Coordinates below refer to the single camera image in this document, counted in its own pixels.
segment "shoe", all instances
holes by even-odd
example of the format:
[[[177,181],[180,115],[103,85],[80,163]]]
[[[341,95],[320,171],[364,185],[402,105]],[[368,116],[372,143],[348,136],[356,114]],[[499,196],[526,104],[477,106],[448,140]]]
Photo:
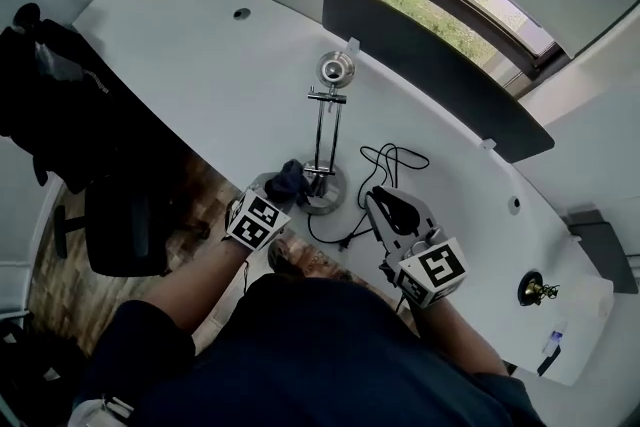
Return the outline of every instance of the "shoe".
[[[231,235],[228,235],[229,233],[229,225],[231,224],[231,214],[233,212],[233,209],[236,207],[236,205],[238,204],[240,196],[238,196],[235,199],[232,199],[231,201],[229,201],[229,203],[227,204],[227,209],[224,212],[224,237],[222,237],[222,240],[231,240],[233,237]]]
[[[304,272],[289,261],[290,254],[289,247],[284,241],[280,239],[274,240],[269,244],[269,253],[267,256],[269,267],[271,267],[276,274],[286,274],[292,277],[304,278]]]

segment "black cloth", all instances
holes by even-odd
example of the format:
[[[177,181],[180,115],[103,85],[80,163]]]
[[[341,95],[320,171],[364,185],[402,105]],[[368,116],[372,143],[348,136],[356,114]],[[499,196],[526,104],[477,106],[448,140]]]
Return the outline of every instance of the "black cloth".
[[[269,199],[277,203],[290,201],[293,204],[296,201],[299,205],[308,204],[307,196],[311,195],[304,167],[295,159],[285,162],[282,170],[265,184],[264,189]]]
[[[130,425],[542,425],[523,384],[471,376],[355,284],[261,278],[213,344],[125,303],[79,401],[114,395]]]
[[[54,171],[72,192],[110,170],[116,154],[110,127],[117,117],[94,76],[68,81],[42,75],[35,53],[36,42],[44,43],[77,62],[79,41],[82,36],[50,20],[28,34],[11,28],[0,34],[0,136],[33,155],[39,183]]]

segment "office chair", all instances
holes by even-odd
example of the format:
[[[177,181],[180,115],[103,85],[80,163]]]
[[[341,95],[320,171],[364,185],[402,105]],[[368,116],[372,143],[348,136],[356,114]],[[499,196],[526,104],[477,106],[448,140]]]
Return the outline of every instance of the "office chair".
[[[56,253],[67,258],[66,234],[84,228],[93,271],[118,277],[164,275],[167,239],[175,229],[207,239],[209,226],[198,224],[179,224],[169,198],[131,176],[106,176],[87,187],[83,217],[66,219],[64,206],[56,208]]]

